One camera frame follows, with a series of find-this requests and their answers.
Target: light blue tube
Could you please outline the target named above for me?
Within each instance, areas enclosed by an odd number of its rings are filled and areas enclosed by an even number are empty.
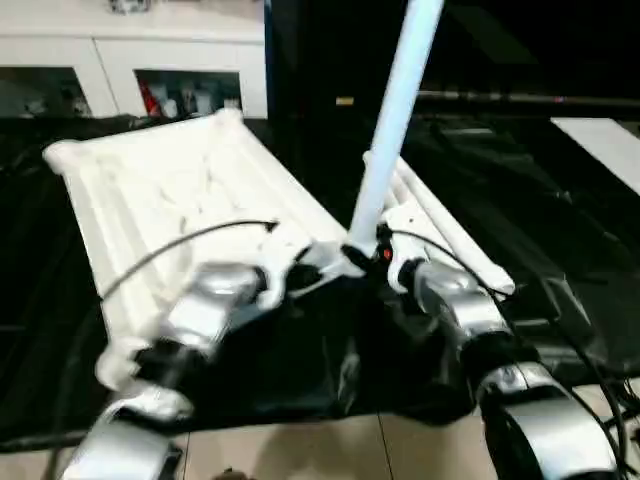
[[[351,220],[348,243],[372,255],[376,226],[404,142],[444,0],[409,0]]]

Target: white pipe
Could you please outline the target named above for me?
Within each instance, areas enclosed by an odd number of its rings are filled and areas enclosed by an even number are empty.
[[[367,255],[376,247],[376,226],[404,142],[444,0],[409,0],[387,89],[371,143],[371,162],[351,220],[348,242]]]
[[[490,287],[513,293],[515,284],[509,274],[491,261],[407,162],[400,158],[395,171],[456,256],[478,273]]]
[[[363,155],[363,160],[365,164],[368,164],[371,160],[371,153],[365,152]],[[382,214],[382,219],[388,221],[387,214],[392,210],[397,210],[398,208],[402,208],[404,212],[409,212],[406,215],[411,216],[413,218],[413,222],[411,223],[411,227],[413,231],[419,233],[420,235],[426,236],[428,239],[436,242],[438,245],[449,250],[449,252],[453,253],[451,246],[447,243],[445,238],[442,236],[438,227],[429,217],[427,211],[425,211],[418,202],[418,199],[414,195],[413,191],[409,188],[409,186],[405,183],[404,179],[400,177],[398,174],[398,167],[396,167],[393,175],[391,177],[391,188],[389,189],[389,194],[387,195],[387,199],[385,202],[385,211]],[[447,263],[452,267],[458,267],[457,262],[452,262],[451,258],[442,252],[437,251],[434,248],[427,248],[430,256],[434,256],[438,258],[441,262]]]

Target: white panel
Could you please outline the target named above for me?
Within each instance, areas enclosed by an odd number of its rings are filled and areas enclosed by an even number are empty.
[[[552,118],[562,131],[640,195],[640,140],[610,118]]]
[[[93,116],[118,113],[91,39],[0,38],[0,66],[71,67]]]
[[[245,117],[267,116],[264,45],[97,40],[121,113],[146,115],[135,70],[238,72]]]

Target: glass cabinet door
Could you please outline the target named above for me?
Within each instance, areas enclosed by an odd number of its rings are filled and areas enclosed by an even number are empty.
[[[208,115],[222,107],[242,109],[237,72],[135,70],[148,115]]]
[[[120,113],[267,117],[264,41],[97,40]]]
[[[0,37],[0,117],[117,114],[90,38]]]
[[[90,117],[71,67],[0,67],[0,117]]]

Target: black fabric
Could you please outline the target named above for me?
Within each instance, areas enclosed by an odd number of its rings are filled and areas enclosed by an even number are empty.
[[[535,348],[522,345],[509,333],[486,333],[470,340],[460,352],[460,362],[472,391],[477,391],[484,378],[507,365],[539,362]]]
[[[166,339],[139,351],[135,362],[140,366],[136,378],[175,390],[187,398],[198,390],[207,363],[201,352]]]
[[[145,125],[129,118],[0,122],[0,449],[50,445],[65,353],[95,301],[64,182],[41,151],[58,139]],[[248,126],[348,226],[373,122],[332,117]],[[563,382],[590,379],[547,327],[551,316],[613,374],[640,372],[640,227],[632,215],[640,199],[633,192],[546,121],[416,120],[403,155],[516,280],[506,310]],[[437,332],[408,348],[406,334],[389,321],[393,306],[375,286],[355,282],[303,300],[227,339],[201,382],[196,417],[174,431],[378,410],[443,424],[472,408],[455,352]],[[106,399],[94,377],[105,343],[96,319],[69,409],[69,443]]]

